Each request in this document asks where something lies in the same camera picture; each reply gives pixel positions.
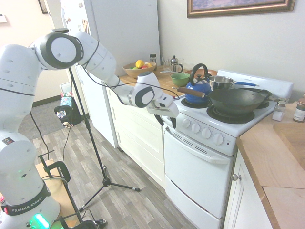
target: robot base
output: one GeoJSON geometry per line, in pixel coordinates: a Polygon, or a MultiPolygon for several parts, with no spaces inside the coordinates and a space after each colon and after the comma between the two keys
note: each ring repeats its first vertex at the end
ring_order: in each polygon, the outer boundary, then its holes
{"type": "Polygon", "coordinates": [[[18,216],[2,212],[0,229],[48,229],[60,212],[60,205],[52,196],[46,197],[37,207],[18,216]]]}

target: stove knob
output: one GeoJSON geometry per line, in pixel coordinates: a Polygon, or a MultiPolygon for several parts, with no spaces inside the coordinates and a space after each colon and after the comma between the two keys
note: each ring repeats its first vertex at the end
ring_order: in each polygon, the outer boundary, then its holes
{"type": "Polygon", "coordinates": [[[190,122],[190,120],[189,119],[184,119],[183,121],[182,121],[182,126],[184,127],[184,128],[188,128],[189,126],[190,126],[190,124],[191,124],[191,122],[190,122]]]}
{"type": "Polygon", "coordinates": [[[222,142],[224,142],[224,137],[222,137],[221,134],[216,134],[213,141],[216,145],[220,145],[222,142]]]}
{"type": "Polygon", "coordinates": [[[211,131],[208,128],[203,129],[202,136],[205,139],[208,139],[211,136],[211,131]]]}
{"type": "Polygon", "coordinates": [[[200,126],[197,123],[193,124],[192,125],[192,131],[194,133],[198,133],[200,131],[200,126]]]}

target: wood-look floor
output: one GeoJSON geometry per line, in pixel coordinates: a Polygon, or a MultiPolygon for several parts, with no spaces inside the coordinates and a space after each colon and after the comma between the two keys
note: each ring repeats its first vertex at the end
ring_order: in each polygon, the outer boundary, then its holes
{"type": "MultiPolygon", "coordinates": [[[[115,186],[105,187],[88,205],[96,219],[107,220],[108,224],[104,228],[195,229],[168,199],[159,184],[124,152],[114,149],[93,126],[91,130],[111,181],[142,190],[136,192],[115,186]]],[[[55,150],[50,154],[54,161],[62,160],[68,131],[62,129],[44,136],[49,150],[55,150]]],[[[47,152],[41,138],[34,139],[33,143],[38,155],[47,152]]],[[[64,162],[71,175],[69,189],[79,208],[102,186],[103,179],[83,122],[70,131],[64,162]]],[[[84,220],[86,219],[92,219],[89,212],[84,217],[84,220]]]]}

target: white refrigerator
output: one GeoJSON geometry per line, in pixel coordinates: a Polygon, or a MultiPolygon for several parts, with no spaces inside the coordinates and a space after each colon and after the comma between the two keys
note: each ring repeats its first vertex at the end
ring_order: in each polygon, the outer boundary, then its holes
{"type": "MultiPolygon", "coordinates": [[[[61,0],[61,7],[69,35],[84,31],[99,40],[114,55],[118,76],[125,75],[124,65],[148,61],[152,53],[160,65],[157,0],[61,0]]],[[[82,67],[77,65],[76,71],[94,127],[118,147],[106,89],[82,67]]]]}

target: french press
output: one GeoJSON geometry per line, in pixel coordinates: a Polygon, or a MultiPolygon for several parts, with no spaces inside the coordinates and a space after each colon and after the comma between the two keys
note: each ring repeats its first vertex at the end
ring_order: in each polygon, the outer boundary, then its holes
{"type": "Polygon", "coordinates": [[[183,71],[183,65],[178,63],[178,59],[176,58],[176,56],[173,56],[173,58],[171,58],[170,68],[172,72],[181,73],[183,71]]]}

